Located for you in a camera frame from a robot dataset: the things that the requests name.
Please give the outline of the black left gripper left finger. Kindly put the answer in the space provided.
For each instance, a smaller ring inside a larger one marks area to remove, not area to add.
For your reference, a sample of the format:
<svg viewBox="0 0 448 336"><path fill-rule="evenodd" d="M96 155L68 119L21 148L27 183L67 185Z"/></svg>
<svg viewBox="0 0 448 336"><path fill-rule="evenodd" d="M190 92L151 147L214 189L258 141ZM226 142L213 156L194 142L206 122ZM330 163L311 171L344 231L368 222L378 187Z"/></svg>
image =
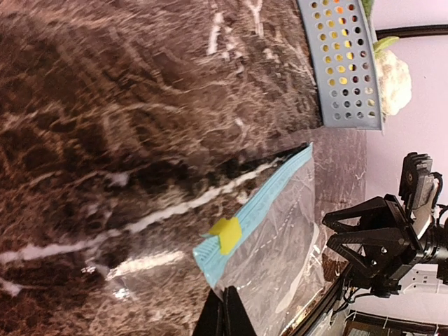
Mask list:
<svg viewBox="0 0 448 336"><path fill-rule="evenodd" d="M210 290L192 335L224 336L223 322L223 301Z"/></svg>

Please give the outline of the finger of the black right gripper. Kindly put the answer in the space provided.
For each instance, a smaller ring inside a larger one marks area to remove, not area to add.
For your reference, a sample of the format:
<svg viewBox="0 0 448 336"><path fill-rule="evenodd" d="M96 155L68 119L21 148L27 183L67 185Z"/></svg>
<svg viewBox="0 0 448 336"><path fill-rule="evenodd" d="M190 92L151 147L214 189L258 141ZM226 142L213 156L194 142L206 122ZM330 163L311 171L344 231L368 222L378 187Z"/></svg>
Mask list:
<svg viewBox="0 0 448 336"><path fill-rule="evenodd" d="M382 197L374 197L356 206L327 213L323 217L322 224L336 233L357 232L360 230L358 225L343 224L342 220L372 215L385 206L386 203Z"/></svg>
<svg viewBox="0 0 448 336"><path fill-rule="evenodd" d="M400 229L387 227L337 233L327 246L359 272L379 272L405 250L405 238Z"/></svg>

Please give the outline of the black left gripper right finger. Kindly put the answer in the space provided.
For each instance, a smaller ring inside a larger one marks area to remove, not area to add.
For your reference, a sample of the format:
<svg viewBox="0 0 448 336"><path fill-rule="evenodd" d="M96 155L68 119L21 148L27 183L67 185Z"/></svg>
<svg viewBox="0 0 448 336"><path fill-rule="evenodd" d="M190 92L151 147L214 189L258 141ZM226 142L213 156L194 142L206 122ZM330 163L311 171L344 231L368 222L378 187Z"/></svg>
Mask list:
<svg viewBox="0 0 448 336"><path fill-rule="evenodd" d="M224 330L227 336L256 336L237 289L227 287L223 296Z"/></svg>

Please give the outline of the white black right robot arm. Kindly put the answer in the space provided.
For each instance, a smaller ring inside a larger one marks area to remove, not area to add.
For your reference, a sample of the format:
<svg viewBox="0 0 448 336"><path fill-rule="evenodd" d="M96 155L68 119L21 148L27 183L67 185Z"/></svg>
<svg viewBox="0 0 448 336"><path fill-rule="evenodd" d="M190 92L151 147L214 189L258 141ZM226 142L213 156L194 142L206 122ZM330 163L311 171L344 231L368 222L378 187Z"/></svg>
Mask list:
<svg viewBox="0 0 448 336"><path fill-rule="evenodd" d="M389 298L398 294L400 280L416 264L437 265L436 278L447 284L447 229L432 225L418 238L393 195L327 213L322 223L335 232L327 247L351 265L352 287Z"/></svg>

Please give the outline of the white toy cauliflower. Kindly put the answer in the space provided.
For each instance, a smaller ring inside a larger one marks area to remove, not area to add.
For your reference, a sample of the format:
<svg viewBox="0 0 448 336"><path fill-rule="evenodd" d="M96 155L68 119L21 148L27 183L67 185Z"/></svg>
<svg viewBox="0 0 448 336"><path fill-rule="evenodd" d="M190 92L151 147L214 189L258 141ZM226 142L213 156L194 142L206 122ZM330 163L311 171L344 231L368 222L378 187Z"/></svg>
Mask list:
<svg viewBox="0 0 448 336"><path fill-rule="evenodd" d="M381 113L385 118L396 116L412 99L409 66L390 50L398 40L397 36L388 36L373 44Z"/></svg>

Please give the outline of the clear zip top bag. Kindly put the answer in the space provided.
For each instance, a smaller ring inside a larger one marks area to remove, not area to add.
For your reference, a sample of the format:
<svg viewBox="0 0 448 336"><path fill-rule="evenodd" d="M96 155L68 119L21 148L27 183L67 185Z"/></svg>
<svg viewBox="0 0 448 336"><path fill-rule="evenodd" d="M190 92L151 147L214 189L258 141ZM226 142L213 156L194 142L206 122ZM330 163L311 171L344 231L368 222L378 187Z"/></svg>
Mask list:
<svg viewBox="0 0 448 336"><path fill-rule="evenodd" d="M108 222L101 335L193 335L210 290L234 286L256 335L279 335L324 287L313 148L227 164L195 195L168 188Z"/></svg>

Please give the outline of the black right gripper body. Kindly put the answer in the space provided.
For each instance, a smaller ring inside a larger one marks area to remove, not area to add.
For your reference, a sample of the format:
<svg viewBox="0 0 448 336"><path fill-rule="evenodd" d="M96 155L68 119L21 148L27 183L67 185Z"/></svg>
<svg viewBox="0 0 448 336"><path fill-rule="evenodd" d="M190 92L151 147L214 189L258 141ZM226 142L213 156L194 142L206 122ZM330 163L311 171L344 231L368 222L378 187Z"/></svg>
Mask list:
<svg viewBox="0 0 448 336"><path fill-rule="evenodd" d="M401 289L400 280L416 265L422 256L421 243L412 227L412 220L405 213L397 197L383 198L386 206L372 215L366 230L398 228L405 238L405 250L397 255L383 270L369 272L370 293L380 298L397 295Z"/></svg>

